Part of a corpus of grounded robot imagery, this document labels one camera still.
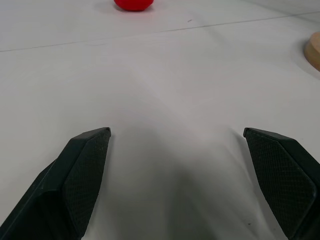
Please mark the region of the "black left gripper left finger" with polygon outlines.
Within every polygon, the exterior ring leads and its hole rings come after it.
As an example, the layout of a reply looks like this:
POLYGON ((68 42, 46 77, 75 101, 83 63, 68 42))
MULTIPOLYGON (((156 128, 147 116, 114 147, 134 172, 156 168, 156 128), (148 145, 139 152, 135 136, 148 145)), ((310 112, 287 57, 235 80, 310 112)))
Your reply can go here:
POLYGON ((2 240, 80 240, 97 201, 111 130, 69 140, 41 171, 0 227, 2 240))

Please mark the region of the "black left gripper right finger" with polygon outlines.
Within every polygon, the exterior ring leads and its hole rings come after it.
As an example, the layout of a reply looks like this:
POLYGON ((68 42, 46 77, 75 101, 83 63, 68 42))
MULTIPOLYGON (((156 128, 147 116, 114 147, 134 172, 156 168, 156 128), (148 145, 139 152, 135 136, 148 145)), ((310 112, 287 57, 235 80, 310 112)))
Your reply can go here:
POLYGON ((320 164, 295 139, 246 127, 262 194, 289 240, 320 238, 320 164))

